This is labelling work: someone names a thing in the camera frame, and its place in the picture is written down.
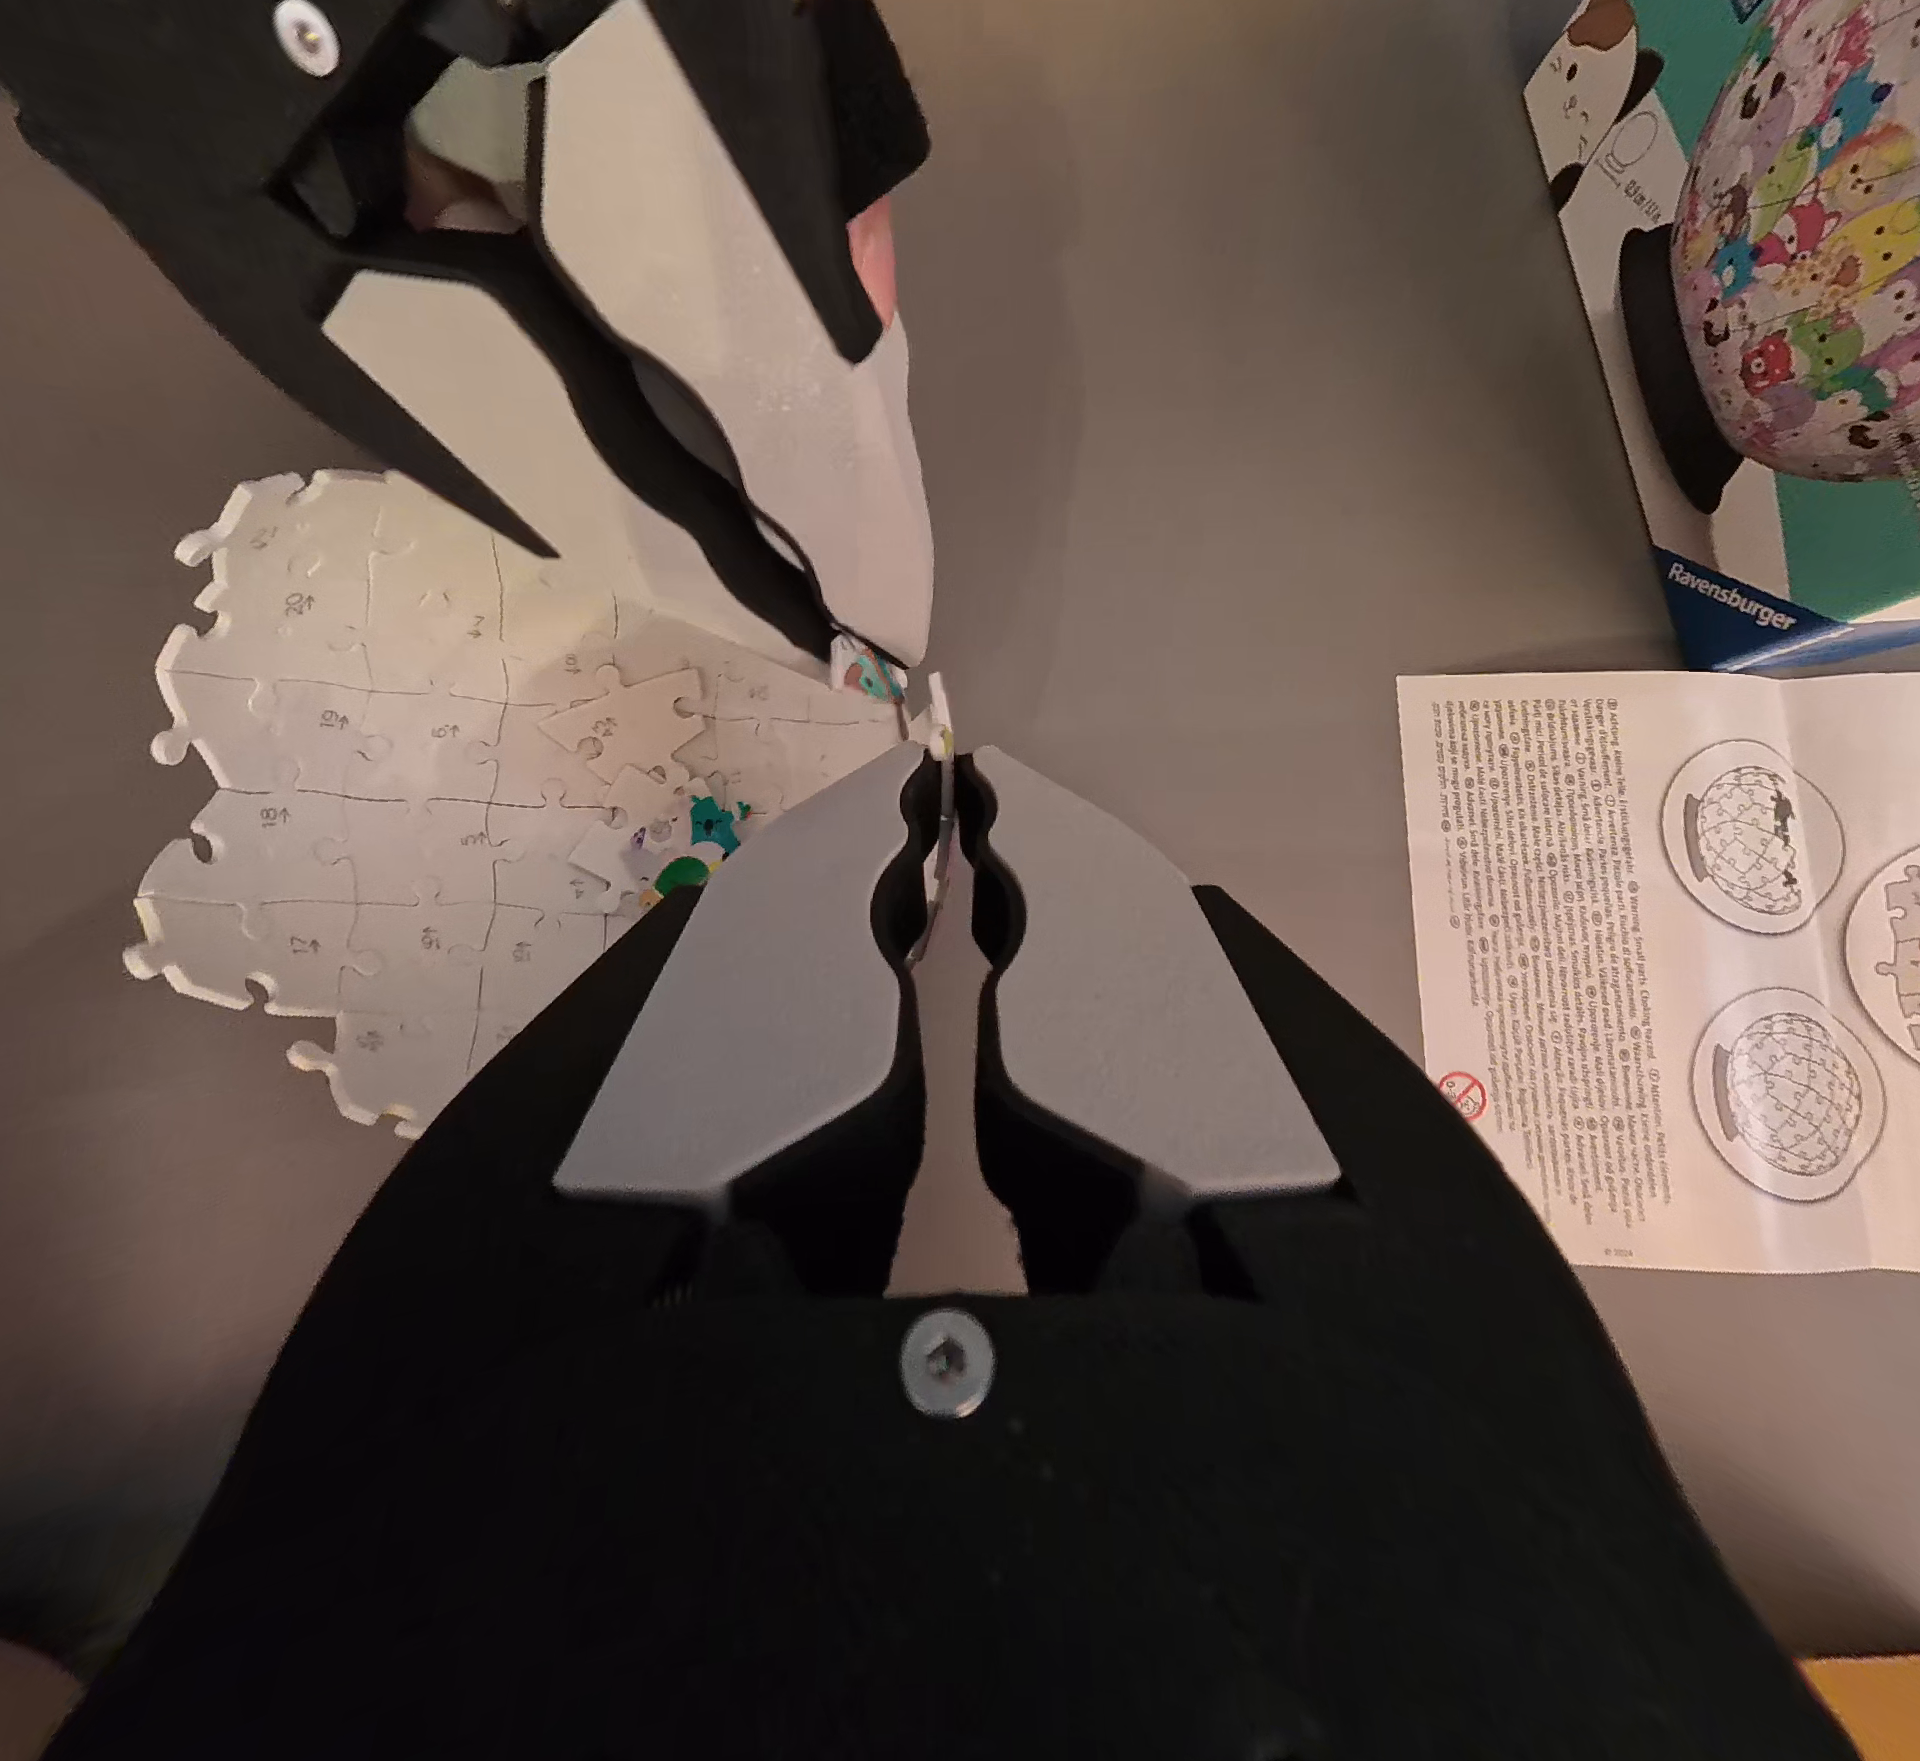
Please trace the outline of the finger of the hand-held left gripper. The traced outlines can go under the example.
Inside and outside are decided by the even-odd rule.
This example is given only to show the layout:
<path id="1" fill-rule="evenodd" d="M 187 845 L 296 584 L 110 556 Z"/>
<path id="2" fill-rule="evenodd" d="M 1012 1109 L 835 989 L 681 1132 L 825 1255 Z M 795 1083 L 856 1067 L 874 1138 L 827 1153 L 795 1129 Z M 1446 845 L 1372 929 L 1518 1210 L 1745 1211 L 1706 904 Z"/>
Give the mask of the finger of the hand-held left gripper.
<path id="1" fill-rule="evenodd" d="M 537 236 L 717 430 L 741 558 L 917 666 L 935 556 L 905 319 L 865 360 L 835 349 L 643 0 L 608 0 L 542 82 Z"/>
<path id="2" fill-rule="evenodd" d="M 364 265 L 323 333 L 568 566 L 781 665 L 831 657 L 806 566 L 593 331 L 565 331 L 551 360 L 493 292 Z"/>

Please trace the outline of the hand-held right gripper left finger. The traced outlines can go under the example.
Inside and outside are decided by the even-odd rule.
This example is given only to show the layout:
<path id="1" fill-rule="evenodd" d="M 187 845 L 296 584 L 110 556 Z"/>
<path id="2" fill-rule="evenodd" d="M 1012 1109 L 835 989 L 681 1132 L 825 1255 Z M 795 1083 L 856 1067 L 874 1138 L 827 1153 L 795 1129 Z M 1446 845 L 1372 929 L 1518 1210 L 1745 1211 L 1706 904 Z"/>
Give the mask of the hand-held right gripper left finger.
<path id="1" fill-rule="evenodd" d="M 926 944 L 926 749 L 896 744 L 771 817 L 696 908 L 554 1184 L 717 1204 L 894 1072 Z"/>

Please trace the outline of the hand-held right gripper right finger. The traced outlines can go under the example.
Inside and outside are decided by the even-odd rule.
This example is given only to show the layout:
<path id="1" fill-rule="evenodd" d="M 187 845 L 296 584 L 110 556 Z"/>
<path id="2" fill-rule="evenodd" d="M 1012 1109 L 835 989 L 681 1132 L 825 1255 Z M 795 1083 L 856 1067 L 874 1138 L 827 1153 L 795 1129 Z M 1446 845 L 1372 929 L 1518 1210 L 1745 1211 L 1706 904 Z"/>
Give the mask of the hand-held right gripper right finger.
<path id="1" fill-rule="evenodd" d="M 1192 882 L 996 747 L 973 777 L 1024 908 L 993 994 L 1012 1089 L 1194 1199 L 1331 1191 L 1336 1157 Z"/>

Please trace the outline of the white half puzzle ball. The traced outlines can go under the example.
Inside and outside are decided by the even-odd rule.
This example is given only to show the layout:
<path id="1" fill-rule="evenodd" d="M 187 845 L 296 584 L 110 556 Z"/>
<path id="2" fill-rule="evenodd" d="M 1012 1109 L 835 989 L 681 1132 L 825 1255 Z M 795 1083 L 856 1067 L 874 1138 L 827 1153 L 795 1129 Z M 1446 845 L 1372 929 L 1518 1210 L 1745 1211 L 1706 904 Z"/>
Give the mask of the white half puzzle ball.
<path id="1" fill-rule="evenodd" d="M 402 476 L 245 482 L 176 560 L 204 566 L 157 655 L 214 790 L 135 894 L 135 979 L 330 1022 L 290 1063 L 335 1109 L 417 1138 L 651 908 L 579 908 L 568 850 L 613 780 L 537 719 L 593 672 L 696 666 L 676 763 L 763 824 L 901 742 L 905 672 L 873 655 L 795 671 L 468 523 Z"/>

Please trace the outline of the yellow plastic bin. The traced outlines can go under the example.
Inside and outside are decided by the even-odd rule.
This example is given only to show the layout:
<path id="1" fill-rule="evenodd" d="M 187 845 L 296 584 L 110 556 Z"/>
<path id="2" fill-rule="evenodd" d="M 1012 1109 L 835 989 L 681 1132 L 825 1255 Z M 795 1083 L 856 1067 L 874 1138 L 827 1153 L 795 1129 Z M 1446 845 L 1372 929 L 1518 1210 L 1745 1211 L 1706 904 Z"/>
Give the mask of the yellow plastic bin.
<path id="1" fill-rule="evenodd" d="M 1860 1759 L 1917 1759 L 1917 1652 L 1806 1659 L 1798 1668 Z"/>

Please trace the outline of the person's right forearm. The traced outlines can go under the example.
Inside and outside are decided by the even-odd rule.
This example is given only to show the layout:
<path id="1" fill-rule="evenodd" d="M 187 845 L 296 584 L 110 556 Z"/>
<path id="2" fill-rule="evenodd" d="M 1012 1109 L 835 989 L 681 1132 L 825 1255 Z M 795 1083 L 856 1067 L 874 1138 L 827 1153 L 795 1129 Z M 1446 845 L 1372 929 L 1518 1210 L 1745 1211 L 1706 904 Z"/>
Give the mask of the person's right forearm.
<path id="1" fill-rule="evenodd" d="M 59 1659 L 2 1640 L 2 1759 L 42 1759 L 85 1681 Z"/>

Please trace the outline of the colourful loose puzzle piece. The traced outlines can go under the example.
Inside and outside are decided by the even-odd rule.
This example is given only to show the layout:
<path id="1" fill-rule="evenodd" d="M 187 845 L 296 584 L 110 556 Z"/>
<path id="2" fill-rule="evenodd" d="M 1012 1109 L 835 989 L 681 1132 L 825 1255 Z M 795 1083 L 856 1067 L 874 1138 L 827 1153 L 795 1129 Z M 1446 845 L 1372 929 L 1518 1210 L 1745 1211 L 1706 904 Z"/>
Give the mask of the colourful loose puzzle piece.
<path id="1" fill-rule="evenodd" d="M 754 804 L 727 804 L 705 792 L 651 821 L 637 841 L 641 904 L 651 908 L 681 888 L 702 888 L 741 850 L 743 831 L 754 824 Z"/>

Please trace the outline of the colourful puzzle box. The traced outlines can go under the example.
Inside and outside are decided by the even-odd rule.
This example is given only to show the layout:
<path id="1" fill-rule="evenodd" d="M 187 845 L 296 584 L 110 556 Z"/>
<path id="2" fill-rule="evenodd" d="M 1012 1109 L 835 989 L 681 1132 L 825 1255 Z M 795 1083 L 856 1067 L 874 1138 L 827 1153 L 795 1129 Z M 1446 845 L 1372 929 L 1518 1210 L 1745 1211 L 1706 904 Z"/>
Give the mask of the colourful puzzle box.
<path id="1" fill-rule="evenodd" d="M 1917 0 L 1580 0 L 1524 112 L 1682 665 L 1917 646 Z"/>

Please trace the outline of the white instruction leaflet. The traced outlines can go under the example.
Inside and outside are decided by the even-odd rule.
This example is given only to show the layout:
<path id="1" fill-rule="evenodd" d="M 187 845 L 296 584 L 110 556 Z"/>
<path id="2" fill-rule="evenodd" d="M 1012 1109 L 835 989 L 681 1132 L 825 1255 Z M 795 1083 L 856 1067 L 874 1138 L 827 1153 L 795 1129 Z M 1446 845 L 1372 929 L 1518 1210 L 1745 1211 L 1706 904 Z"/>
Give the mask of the white instruction leaflet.
<path id="1" fill-rule="evenodd" d="M 1917 672 L 1399 680 L 1425 1073 L 1577 1267 L 1917 1273 Z"/>

